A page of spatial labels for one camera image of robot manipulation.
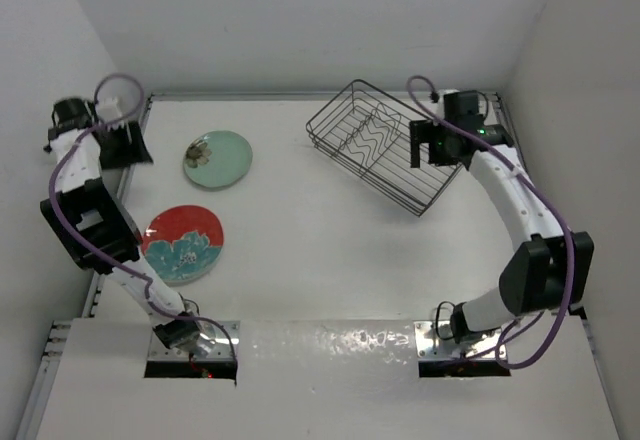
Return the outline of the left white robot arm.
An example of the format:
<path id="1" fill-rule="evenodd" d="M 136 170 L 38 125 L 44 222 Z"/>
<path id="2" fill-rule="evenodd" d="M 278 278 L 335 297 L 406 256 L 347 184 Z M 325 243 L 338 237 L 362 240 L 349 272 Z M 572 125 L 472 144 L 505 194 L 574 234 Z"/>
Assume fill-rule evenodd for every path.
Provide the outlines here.
<path id="1" fill-rule="evenodd" d="M 135 120 L 103 122 L 90 100 L 55 103 L 44 149 L 56 158 L 40 210 L 74 263 L 110 276 L 144 310 L 159 342 L 194 355 L 202 326 L 194 303 L 171 289 L 142 255 L 142 234 L 105 186 L 103 173 L 152 160 Z"/>

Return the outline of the light green flower plate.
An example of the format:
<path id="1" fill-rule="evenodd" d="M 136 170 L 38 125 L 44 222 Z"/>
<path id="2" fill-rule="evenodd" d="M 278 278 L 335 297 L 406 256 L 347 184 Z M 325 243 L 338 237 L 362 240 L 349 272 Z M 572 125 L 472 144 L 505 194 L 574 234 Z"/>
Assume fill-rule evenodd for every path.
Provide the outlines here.
<path id="1" fill-rule="evenodd" d="M 240 134 L 229 130 L 207 132 L 185 150 L 183 170 L 195 185 L 220 190 L 237 183 L 250 170 L 253 150 Z"/>

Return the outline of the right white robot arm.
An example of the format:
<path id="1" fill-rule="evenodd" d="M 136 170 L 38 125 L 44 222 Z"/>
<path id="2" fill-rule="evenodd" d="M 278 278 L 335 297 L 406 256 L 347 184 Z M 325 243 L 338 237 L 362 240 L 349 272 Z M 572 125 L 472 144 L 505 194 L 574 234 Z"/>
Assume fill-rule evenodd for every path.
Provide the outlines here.
<path id="1" fill-rule="evenodd" d="M 588 233 L 572 231 L 540 199 L 511 136 L 500 125 L 486 124 L 479 97 L 473 90 L 432 90 L 430 102 L 438 110 L 409 126 L 412 167 L 421 163 L 422 145 L 431 165 L 463 165 L 494 204 L 514 250 L 497 287 L 454 306 L 450 329 L 456 343 L 524 314 L 579 303 L 595 250 Z"/>

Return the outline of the red blue flower plate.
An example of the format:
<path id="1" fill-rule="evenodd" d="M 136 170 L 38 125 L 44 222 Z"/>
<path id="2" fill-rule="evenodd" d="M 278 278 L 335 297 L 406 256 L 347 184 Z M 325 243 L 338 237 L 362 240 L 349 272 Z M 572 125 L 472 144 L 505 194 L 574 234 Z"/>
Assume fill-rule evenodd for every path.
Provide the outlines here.
<path id="1" fill-rule="evenodd" d="M 207 274 L 224 245 L 219 218 L 197 205 L 172 207 L 147 226 L 141 252 L 169 286 L 188 284 Z"/>

